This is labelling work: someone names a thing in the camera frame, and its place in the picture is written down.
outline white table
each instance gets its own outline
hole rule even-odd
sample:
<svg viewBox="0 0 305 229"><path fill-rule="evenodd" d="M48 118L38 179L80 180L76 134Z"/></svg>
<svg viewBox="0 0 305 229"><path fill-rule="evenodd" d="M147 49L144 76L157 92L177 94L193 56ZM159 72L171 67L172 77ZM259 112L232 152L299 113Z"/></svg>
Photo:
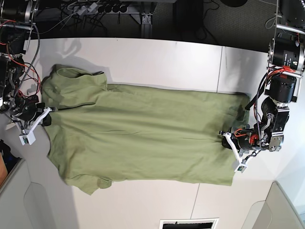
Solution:
<svg viewBox="0 0 305 229"><path fill-rule="evenodd" d="M37 42L32 41L30 45L25 56L27 62L31 61ZM109 83L254 94L266 71L267 54L157 40L42 40L35 63L37 71L42 77L48 76L57 63L90 72L102 70ZM304 91L303 84L299 103L290 106L291 118L281 152L261 153L249 163L245 173L234 176L231 187L175 181L127 181L114 183L111 188L98 190L90 197L60 180L56 168L46 157L50 143L41 128L36 130L37 141L32 146L22 147L18 142L19 133L14 129L7 131L4 138L27 160L32 182L46 188L59 229L156 229L160 219L190 218L220 218L217 229L236 229L242 227L251 205L265 200L272 181L294 155L299 155L297 150L304 145Z"/></svg>

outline black cylinder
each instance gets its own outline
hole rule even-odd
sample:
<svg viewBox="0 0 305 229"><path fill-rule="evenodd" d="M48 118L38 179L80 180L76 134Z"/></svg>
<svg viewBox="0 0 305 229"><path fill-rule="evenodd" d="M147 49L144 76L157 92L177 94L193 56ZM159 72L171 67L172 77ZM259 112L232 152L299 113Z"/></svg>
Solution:
<svg viewBox="0 0 305 229"><path fill-rule="evenodd" d="M97 9L97 11L98 11L99 13L104 13L104 11L105 11L105 6L100 6L100 7Z"/></svg>
<svg viewBox="0 0 305 229"><path fill-rule="evenodd" d="M270 97L267 97L263 102L262 102L262 112L263 112L263 117L267 118L268 114L273 114L275 115L276 113L276 106L272 99Z"/></svg>
<svg viewBox="0 0 305 229"><path fill-rule="evenodd" d="M276 66L289 66L297 70L300 58L300 45L297 46L295 41L276 38L273 50L271 64Z"/></svg>
<svg viewBox="0 0 305 229"><path fill-rule="evenodd" d="M105 7L105 12L110 13L112 11L112 5L108 5Z"/></svg>
<svg viewBox="0 0 305 229"><path fill-rule="evenodd" d="M1 17L7 20L25 21L28 4L29 2L25 0L4 0Z"/></svg>
<svg viewBox="0 0 305 229"><path fill-rule="evenodd" d="M126 12L127 12L127 6L121 6L121 7L120 7L120 11L121 11L122 13L126 13Z"/></svg>
<svg viewBox="0 0 305 229"><path fill-rule="evenodd" d="M113 7L112 11L113 11L114 13L118 13L118 12L120 11L120 6L119 6L119 5L115 5L115 6Z"/></svg>
<svg viewBox="0 0 305 229"><path fill-rule="evenodd" d="M280 103L290 103L295 92L296 78L280 75L271 80L269 95Z"/></svg>

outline metal frame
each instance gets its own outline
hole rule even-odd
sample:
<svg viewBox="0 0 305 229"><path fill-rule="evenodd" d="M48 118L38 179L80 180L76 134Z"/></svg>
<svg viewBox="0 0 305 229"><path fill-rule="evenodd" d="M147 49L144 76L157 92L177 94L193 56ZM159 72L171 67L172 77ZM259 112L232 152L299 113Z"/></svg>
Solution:
<svg viewBox="0 0 305 229"><path fill-rule="evenodd" d="M153 14L156 9L156 2L138 2L139 12L131 14L132 18L141 25L141 38L150 39L153 36Z"/></svg>

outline wire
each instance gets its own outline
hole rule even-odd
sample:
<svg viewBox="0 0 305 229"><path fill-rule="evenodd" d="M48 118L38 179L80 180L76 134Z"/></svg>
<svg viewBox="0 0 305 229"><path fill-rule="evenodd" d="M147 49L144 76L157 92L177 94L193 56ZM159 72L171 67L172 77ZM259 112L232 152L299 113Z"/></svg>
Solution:
<svg viewBox="0 0 305 229"><path fill-rule="evenodd" d="M254 117L256 117L256 112L255 112L255 104L253 106L253 112L254 112ZM259 116L259 119L260 119L260 122L262 121L262 117L261 115L258 113L258 116Z"/></svg>
<svg viewBox="0 0 305 229"><path fill-rule="evenodd" d="M273 20L272 25L271 25L271 26L268 26L268 23L271 22L272 20ZM275 21L276 21L276 16L274 16L274 17L268 19L268 20L266 21L266 23L265 23L265 28L268 29L268 30L269 30L269 29L272 29L272 28L275 26Z"/></svg>
<svg viewBox="0 0 305 229"><path fill-rule="evenodd" d="M62 19L60 22L58 22L56 25L54 25L52 28L50 28L48 31L45 31L45 32L42 32L40 33L41 34L45 34L47 32L50 32L52 29L54 29L56 26L58 26L59 24L61 24L64 20L66 20L67 18L71 18L71 16L73 16L74 14L76 14L77 12L73 13L73 14L70 14L69 16L65 17L64 19Z"/></svg>
<svg viewBox="0 0 305 229"><path fill-rule="evenodd" d="M26 78L27 75L29 74L29 71L30 71L30 69L32 68L32 66L33 66L33 64L34 64L34 62L35 62L35 60L36 60L36 58L37 58L37 56L38 56L38 53L39 53L39 48L40 48L40 34L39 34L39 31L38 31L37 26L36 26L35 24L34 24L33 26L34 26L34 28L35 28L35 30L36 30L37 38L38 38L37 50L36 50L36 53L35 53L35 55L34 55L34 58L33 58L32 62L30 63L30 66L29 66L29 68L27 69L27 71L26 71L26 73L25 73L23 79L20 81L20 84L19 84L19 86L18 86L18 89L15 91L15 94L14 94L14 97L13 97L13 100L12 100L12 103L10 104L10 106L15 102L15 98L16 98L16 96L17 96L17 93L18 93L18 91L20 90L20 88L21 88L21 86L22 86L22 84L23 84L25 78Z"/></svg>
<svg viewBox="0 0 305 229"><path fill-rule="evenodd" d="M259 83L258 86L258 90L257 90L257 94L255 97L255 119L256 119L256 123L257 123L257 132L258 132L258 136L259 136L259 142L261 143L261 130L260 130L260 126L259 126L259 119L258 119L258 98L259 98L259 92L261 91L261 87L266 79L267 75L265 74L261 80L261 82Z"/></svg>
<svg viewBox="0 0 305 229"><path fill-rule="evenodd" d="M239 131L241 131L241 130L244 130L244 129L237 129L237 130L235 130L234 136L235 136L235 137L247 136L247 134L243 134L243 135L242 135L242 134L239 134L239 135L238 135L237 132L239 132Z"/></svg>
<svg viewBox="0 0 305 229"><path fill-rule="evenodd" d="M207 38L207 34L209 34L213 39L214 39L214 41L215 41L215 43L218 45L219 44L219 42L218 42L218 40L214 37L214 35L206 28L206 26L205 26L205 24L204 24L204 19L205 19L205 17L206 17L206 15L207 15L207 12L209 11L209 10L217 10L217 9L219 9L219 7L220 7L220 5L217 3L217 2L215 2L214 0L211 0L211 1L209 1L209 2L203 2L203 4L208 4L208 3L214 3L214 4L216 4L217 5L217 7L216 8L208 8L206 11L205 11L205 13L203 14L203 19L202 19L202 29L203 29L203 32L204 32L204 38L202 38L202 39L200 39L200 40L205 40L206 38Z"/></svg>
<svg viewBox="0 0 305 229"><path fill-rule="evenodd" d="M103 25L103 23L101 22L101 19L106 15L106 13L102 13L101 14L101 17L99 19L96 19L96 17L98 16L99 14L95 15L94 17L90 18L90 23L93 25L92 29L91 29L91 32L93 32L95 30L95 28L98 26L98 27L101 27L104 29L104 32L105 32L105 35L108 36L108 29Z"/></svg>
<svg viewBox="0 0 305 229"><path fill-rule="evenodd" d="M69 7L72 6L72 5L74 5L75 3L78 3L78 2L79 2L79 0L72 2L70 5L67 6L67 10L73 12L74 9L71 10L71 9L69 9Z"/></svg>
<svg viewBox="0 0 305 229"><path fill-rule="evenodd" d="M71 19L72 16L73 16L73 14L71 14L71 15L69 16L69 18L66 20L66 22L64 23L64 25L61 27L60 30L62 30L63 27L65 27L65 25L68 23L68 21Z"/></svg>
<svg viewBox="0 0 305 229"><path fill-rule="evenodd" d="M267 3L267 4L270 4L270 5L273 5L273 6L276 6L275 3L271 3L271 2L267 2L267 1L263 1L263 0L259 0L260 2L263 2L263 3Z"/></svg>
<svg viewBox="0 0 305 229"><path fill-rule="evenodd" d="M24 65L24 64L22 64L22 63L19 63L19 62L17 62L17 61L15 61L15 60L10 56L11 54L10 54L10 52L9 52L9 45L8 45L8 44L7 44L7 46L6 46L6 50L7 50L9 59L10 59L11 61L13 61L14 63L16 63L16 64L18 64L18 65L20 65L20 66L29 68L28 66L26 66L26 65Z"/></svg>
<svg viewBox="0 0 305 229"><path fill-rule="evenodd" d="M36 75L37 75L37 79L35 79L35 78L29 76L29 79L26 79L26 80L33 79L33 80L37 83L36 94L37 94L39 91L40 91L41 94L42 94L42 87L41 87L41 79L40 79L40 76L38 75L38 73L37 73L35 67L32 66L32 68L34 69L34 71L35 71L35 73L36 73Z"/></svg>
<svg viewBox="0 0 305 229"><path fill-rule="evenodd" d="M5 114L5 116L7 116L12 122L15 122L15 120L12 119L9 115Z"/></svg>
<svg viewBox="0 0 305 229"><path fill-rule="evenodd" d="M244 160L247 161L250 157L256 157L262 150L259 150L258 152L253 152L251 155L248 155Z"/></svg>

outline gray carpet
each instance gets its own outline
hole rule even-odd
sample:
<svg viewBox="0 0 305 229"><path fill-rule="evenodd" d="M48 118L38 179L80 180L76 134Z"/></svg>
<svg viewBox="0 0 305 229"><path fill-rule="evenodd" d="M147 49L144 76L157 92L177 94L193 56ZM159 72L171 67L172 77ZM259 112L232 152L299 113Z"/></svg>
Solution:
<svg viewBox="0 0 305 229"><path fill-rule="evenodd" d="M274 5L260 2L259 0L248 0L238 8L227 7L220 0L215 0L220 8L210 10L204 20L206 28L214 35L220 45L249 49L255 51L268 51L268 44L274 35L274 29L266 29L265 22L274 16L276 7ZM275 3L276 0L264 0ZM205 3L204 8L215 8L214 3ZM174 24L173 4L158 3L153 18L153 39L198 42L215 44L213 38L208 35L205 40L196 38L193 31L178 32ZM102 23L107 28L108 37L140 38L140 25L129 15L106 14ZM47 31L53 24L38 24L40 31ZM66 26L60 30L58 26L44 34L43 38L55 37L106 37L105 29L92 25L80 23L78 27Z"/></svg>

